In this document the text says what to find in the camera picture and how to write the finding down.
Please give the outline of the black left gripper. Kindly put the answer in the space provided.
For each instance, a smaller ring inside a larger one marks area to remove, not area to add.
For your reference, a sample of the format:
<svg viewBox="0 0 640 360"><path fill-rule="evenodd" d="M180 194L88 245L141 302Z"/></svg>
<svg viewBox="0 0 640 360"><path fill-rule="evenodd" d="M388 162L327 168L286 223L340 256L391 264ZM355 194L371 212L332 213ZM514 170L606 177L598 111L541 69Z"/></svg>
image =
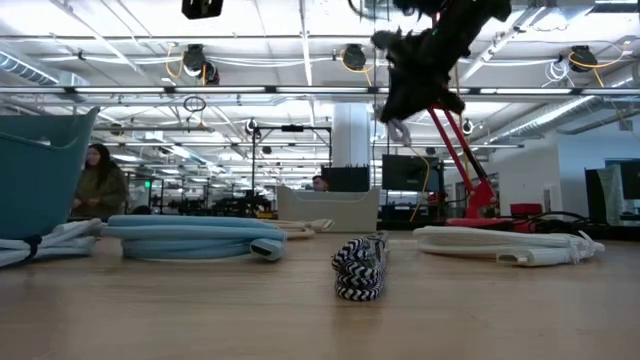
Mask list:
<svg viewBox="0 0 640 360"><path fill-rule="evenodd" d="M189 20L214 18L221 15L224 0L182 0L181 12Z"/></svg>

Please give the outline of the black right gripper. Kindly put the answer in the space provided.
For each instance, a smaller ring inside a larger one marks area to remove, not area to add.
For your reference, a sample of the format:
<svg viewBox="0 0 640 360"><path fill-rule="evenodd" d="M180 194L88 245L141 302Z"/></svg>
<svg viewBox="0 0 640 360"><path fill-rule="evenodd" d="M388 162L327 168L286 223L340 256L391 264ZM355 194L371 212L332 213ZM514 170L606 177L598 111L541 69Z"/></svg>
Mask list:
<svg viewBox="0 0 640 360"><path fill-rule="evenodd" d="M380 30L372 35L375 48L386 52L391 65L389 90L380 121L404 121L439 103L449 90L450 70L470 54L473 41L473 11L442 9L430 28L418 33Z"/></svg>

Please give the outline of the white building column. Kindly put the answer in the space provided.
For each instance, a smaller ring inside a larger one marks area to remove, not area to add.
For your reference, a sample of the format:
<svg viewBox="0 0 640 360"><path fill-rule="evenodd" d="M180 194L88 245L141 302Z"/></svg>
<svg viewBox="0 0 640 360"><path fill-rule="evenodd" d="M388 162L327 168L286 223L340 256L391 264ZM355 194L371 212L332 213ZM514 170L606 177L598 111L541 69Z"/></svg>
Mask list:
<svg viewBox="0 0 640 360"><path fill-rule="evenodd" d="M336 103L332 120L332 163L363 167L370 162L370 119L365 103Z"/></svg>

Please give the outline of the black flat monitor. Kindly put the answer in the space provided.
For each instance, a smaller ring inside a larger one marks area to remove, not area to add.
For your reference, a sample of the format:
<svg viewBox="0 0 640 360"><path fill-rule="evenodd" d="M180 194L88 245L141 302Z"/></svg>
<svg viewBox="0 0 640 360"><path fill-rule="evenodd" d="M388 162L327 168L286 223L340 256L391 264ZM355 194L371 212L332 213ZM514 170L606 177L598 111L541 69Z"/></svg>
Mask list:
<svg viewBox="0 0 640 360"><path fill-rule="evenodd" d="M437 157L382 156L382 188L395 191L441 192L442 163Z"/></svg>
<svg viewBox="0 0 640 360"><path fill-rule="evenodd" d="M623 198L640 200L640 161L620 163Z"/></svg>

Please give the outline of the black equipment box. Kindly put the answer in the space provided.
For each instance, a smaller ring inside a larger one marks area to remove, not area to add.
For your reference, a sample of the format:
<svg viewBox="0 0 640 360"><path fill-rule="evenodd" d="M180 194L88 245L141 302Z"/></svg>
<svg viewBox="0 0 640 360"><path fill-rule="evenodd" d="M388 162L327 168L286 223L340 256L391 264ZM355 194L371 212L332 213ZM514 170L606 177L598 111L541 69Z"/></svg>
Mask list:
<svg viewBox="0 0 640 360"><path fill-rule="evenodd" d="M321 176L330 192L368 192L370 168L368 166L323 167Z"/></svg>

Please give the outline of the grey plastic bin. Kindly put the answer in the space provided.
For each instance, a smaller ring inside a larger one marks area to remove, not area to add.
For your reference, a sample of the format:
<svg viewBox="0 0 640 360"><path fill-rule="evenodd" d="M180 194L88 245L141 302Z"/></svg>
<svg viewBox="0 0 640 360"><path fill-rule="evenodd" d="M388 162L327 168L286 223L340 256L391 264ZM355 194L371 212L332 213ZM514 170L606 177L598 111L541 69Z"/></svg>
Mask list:
<svg viewBox="0 0 640 360"><path fill-rule="evenodd" d="M367 192L297 191L276 189L278 219L283 221L333 221L330 232L371 233L376 230L380 189Z"/></svg>

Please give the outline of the red box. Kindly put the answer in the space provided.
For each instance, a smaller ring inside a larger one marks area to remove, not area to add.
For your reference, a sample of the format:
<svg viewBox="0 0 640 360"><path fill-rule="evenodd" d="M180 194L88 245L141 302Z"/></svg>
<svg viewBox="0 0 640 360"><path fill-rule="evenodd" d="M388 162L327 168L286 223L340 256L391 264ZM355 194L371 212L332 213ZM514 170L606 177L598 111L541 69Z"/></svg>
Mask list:
<svg viewBox="0 0 640 360"><path fill-rule="evenodd" d="M512 203L510 213L513 217L530 217L543 213L543 206L539 203Z"/></svg>

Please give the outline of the teal plastic bin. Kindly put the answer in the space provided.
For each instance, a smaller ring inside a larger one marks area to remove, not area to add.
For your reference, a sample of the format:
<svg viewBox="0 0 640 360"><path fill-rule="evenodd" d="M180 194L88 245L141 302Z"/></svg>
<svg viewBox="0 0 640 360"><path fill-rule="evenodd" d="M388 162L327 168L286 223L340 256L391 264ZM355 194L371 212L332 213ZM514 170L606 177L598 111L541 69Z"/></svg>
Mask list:
<svg viewBox="0 0 640 360"><path fill-rule="evenodd" d="M0 238L67 221L98 113L0 116Z"/></svg>

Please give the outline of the black metal stand frame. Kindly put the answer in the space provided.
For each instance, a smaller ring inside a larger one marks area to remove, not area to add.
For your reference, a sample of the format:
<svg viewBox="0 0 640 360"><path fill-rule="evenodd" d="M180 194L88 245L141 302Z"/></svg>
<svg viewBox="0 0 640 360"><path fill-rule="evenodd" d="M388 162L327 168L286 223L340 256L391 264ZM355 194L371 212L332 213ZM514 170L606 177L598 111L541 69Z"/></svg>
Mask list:
<svg viewBox="0 0 640 360"><path fill-rule="evenodd" d="M265 140L269 137L269 135L273 131L279 131L282 133L302 133L305 131L311 132L315 135L319 142L313 141L309 143L299 143L299 142L275 142L275 143L265 143ZM328 155L324 158L317 157L314 155L313 157L293 157L293 158L284 158L278 156L267 156L266 158L257 158L256 151L258 148L270 147L273 149L281 148L288 149L294 147L302 147L302 148L316 148L323 145L328 149ZM248 212L247 215L249 217L257 217L259 215L259 205L260 201L256 201L256 167L260 166L271 166L276 169L282 167L302 167L304 165L314 165L316 167L322 168L323 166L330 166L332 164L332 151L333 151L333 136L332 129L327 126L307 126L307 125L280 125L280 126L258 126L255 125L253 128L253 132L251 133L251 189L248 192L247 197L247 205Z"/></svg>

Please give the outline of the silver ventilation duct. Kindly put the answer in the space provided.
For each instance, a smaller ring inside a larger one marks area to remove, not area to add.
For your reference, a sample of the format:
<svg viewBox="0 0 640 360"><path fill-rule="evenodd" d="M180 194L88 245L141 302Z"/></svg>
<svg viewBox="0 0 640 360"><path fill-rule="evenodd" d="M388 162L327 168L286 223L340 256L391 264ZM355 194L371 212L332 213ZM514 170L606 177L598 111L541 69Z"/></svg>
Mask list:
<svg viewBox="0 0 640 360"><path fill-rule="evenodd" d="M541 130L546 126L554 126L562 121L573 121L591 110L600 110L605 107L613 108L614 105L626 102L640 103L640 95L588 95L562 103L544 105L492 132L483 142L497 144L507 138Z"/></svg>
<svg viewBox="0 0 640 360"><path fill-rule="evenodd" d="M0 70L16 75L40 86L56 86L58 74L44 65L38 64L26 56L0 50Z"/></svg>

